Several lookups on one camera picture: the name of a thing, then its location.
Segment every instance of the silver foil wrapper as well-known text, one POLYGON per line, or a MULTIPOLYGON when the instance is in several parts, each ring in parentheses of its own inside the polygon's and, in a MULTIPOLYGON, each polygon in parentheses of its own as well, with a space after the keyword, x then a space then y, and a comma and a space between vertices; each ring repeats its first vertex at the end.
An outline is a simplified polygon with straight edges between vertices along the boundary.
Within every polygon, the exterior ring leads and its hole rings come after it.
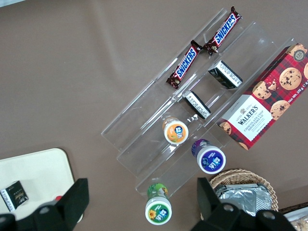
POLYGON ((263 184, 219 185, 215 188, 222 203, 231 203, 251 216, 257 211, 271 208, 271 197, 263 184))

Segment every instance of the walkers cookie box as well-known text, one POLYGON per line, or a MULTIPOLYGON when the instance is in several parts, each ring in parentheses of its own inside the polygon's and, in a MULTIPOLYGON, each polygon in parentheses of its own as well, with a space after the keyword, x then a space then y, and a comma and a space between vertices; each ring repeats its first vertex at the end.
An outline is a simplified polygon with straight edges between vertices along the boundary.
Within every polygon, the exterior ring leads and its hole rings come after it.
POLYGON ((299 43, 286 47, 217 124, 248 150, 307 86, 307 49, 299 43))

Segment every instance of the yogurt cup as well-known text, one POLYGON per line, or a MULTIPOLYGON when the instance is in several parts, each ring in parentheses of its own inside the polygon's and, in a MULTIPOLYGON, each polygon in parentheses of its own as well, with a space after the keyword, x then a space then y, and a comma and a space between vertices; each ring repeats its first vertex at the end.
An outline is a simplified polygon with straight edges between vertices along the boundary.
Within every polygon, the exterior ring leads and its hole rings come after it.
POLYGON ((175 117, 168 117, 163 122, 165 139, 171 144, 184 143, 188 138, 188 127, 175 117))
POLYGON ((171 203, 167 198, 165 185, 157 183, 149 187, 148 202, 145 206, 145 217, 153 225, 166 224, 172 215, 171 203))
POLYGON ((225 154, 205 139, 193 143, 192 154, 197 158, 201 170, 207 174, 219 173, 226 165, 225 154))

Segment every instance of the snickers bar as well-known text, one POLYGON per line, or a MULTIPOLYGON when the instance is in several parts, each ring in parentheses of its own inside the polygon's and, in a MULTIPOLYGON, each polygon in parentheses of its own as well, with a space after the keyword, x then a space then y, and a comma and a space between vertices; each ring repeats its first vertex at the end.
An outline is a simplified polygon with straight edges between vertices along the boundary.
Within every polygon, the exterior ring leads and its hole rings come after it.
POLYGON ((182 79, 186 75, 189 68, 192 66, 193 62, 195 61, 199 52, 203 49, 198 43, 194 40, 191 41, 191 47, 186 52, 184 58, 177 66, 175 71, 169 76, 167 79, 167 83, 173 86, 175 89, 179 88, 179 84, 181 83, 182 79))
POLYGON ((217 53, 222 42, 241 18, 242 16, 237 13, 234 6, 232 6, 229 17, 221 25, 220 29, 215 33, 213 38, 203 46, 203 49, 207 50, 210 55, 217 53))

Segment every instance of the white tray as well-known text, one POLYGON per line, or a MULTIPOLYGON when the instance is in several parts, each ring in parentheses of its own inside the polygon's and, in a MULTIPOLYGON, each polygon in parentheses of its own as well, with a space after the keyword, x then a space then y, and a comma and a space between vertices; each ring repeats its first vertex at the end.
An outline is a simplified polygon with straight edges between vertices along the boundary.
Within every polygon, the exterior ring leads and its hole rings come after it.
MULTIPOLYGON (((41 204, 64 195, 74 184, 66 153, 53 148, 0 160, 0 189, 19 180, 29 200, 11 212, 16 220, 32 214, 41 204)), ((0 214, 9 213, 0 197, 0 214)))

